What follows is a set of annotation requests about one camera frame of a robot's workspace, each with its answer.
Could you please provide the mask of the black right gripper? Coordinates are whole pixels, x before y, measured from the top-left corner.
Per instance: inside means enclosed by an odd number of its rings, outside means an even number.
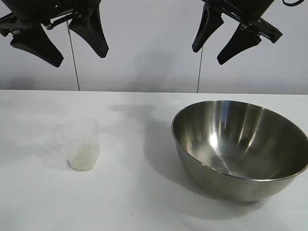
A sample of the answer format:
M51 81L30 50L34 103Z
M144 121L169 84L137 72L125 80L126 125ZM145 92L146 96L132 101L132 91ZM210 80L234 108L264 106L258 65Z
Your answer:
M261 42L260 36L276 43L282 36L282 32L261 18L272 3L272 0L206 0L199 29L192 43L193 52L198 52L224 23L222 13L240 24L218 54L219 64L224 64L239 53L257 46Z

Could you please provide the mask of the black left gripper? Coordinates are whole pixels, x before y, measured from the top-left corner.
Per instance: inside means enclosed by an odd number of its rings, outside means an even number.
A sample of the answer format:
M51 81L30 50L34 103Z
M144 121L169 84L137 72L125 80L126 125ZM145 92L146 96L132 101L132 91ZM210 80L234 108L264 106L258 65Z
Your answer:
M3 0L11 11L0 19L0 33L5 37L16 30L10 45L37 56L54 67L64 57L45 33L72 19L69 29L83 38L96 54L106 57L109 47L100 18L99 0Z

